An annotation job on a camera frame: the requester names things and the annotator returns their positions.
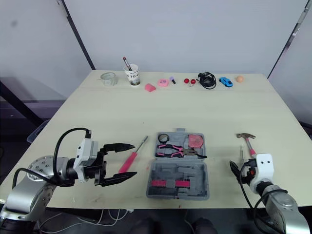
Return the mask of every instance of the pink pliers handle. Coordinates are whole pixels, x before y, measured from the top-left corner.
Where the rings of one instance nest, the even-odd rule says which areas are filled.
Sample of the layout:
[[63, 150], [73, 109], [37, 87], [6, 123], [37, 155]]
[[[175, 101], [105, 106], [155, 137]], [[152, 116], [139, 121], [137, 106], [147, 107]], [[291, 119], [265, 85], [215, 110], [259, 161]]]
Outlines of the pink pliers handle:
[[159, 148], [159, 149], [173, 149], [173, 150], [178, 150], [179, 152], [183, 151], [183, 147], [178, 146], [178, 145], [158, 145], [157, 148]]
[[183, 157], [183, 147], [177, 145], [158, 145], [157, 148], [159, 149], [173, 149], [178, 150], [178, 152], [173, 154], [163, 154], [163, 153], [156, 153], [156, 157]]

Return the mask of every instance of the white wall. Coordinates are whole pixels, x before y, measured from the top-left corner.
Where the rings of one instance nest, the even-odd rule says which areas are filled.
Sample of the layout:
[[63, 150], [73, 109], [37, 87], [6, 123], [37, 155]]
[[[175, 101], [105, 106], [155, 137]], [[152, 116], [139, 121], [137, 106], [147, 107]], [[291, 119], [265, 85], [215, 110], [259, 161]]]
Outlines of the white wall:
[[66, 99], [90, 71], [56, 0], [0, 1], [0, 78], [21, 100]]
[[296, 118], [312, 124], [312, 9], [269, 81]]
[[97, 69], [268, 75], [307, 0], [65, 0]]

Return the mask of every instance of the gray tool case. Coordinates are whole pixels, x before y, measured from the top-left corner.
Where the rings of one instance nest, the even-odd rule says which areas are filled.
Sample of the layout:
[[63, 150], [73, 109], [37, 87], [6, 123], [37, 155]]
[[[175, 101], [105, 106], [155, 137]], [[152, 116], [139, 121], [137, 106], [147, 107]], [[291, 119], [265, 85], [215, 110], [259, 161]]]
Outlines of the gray tool case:
[[[157, 153], [172, 154], [173, 149], [159, 149], [158, 136], [167, 134], [169, 140], [165, 144], [182, 146], [189, 149], [189, 135], [199, 135], [203, 139], [200, 148], [194, 148], [198, 154], [205, 156], [205, 138], [201, 133], [186, 133], [184, 128], [176, 132], [159, 132], [156, 138]], [[207, 165], [204, 159], [196, 155], [184, 157], [156, 157], [152, 162], [146, 195], [149, 198], [207, 200], [209, 198], [209, 184]]]

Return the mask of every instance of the purple object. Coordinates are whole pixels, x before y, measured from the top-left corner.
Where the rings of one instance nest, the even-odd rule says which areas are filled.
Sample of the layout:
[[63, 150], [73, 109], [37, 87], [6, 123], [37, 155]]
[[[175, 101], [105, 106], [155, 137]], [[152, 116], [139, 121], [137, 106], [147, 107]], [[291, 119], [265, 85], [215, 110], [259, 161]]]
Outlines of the purple object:
[[174, 77], [170, 77], [169, 80], [171, 80], [173, 84], [176, 84]]

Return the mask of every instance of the paper cup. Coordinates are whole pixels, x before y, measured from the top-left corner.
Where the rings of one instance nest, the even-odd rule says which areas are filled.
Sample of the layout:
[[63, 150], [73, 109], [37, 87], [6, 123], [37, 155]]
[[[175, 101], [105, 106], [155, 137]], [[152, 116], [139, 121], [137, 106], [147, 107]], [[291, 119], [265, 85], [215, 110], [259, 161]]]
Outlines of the paper cup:
[[138, 66], [135, 64], [130, 64], [130, 67], [132, 71], [128, 70], [127, 66], [123, 67], [123, 70], [125, 71], [126, 77], [131, 85], [139, 85], [140, 84], [140, 75], [138, 73]]

